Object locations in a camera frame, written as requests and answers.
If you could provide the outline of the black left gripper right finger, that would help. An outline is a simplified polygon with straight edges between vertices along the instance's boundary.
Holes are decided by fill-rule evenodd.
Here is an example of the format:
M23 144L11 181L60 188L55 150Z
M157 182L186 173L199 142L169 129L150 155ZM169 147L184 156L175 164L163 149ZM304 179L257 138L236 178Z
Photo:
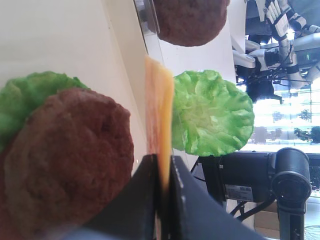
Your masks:
M172 240L264 239L201 189L180 156L173 156L170 162L168 218Z

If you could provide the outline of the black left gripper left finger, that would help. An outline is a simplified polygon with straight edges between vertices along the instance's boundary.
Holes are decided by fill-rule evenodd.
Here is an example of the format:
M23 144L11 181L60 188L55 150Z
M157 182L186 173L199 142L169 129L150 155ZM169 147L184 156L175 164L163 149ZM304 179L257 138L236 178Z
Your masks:
M145 155L124 189L85 225L83 240L152 240L157 156Z

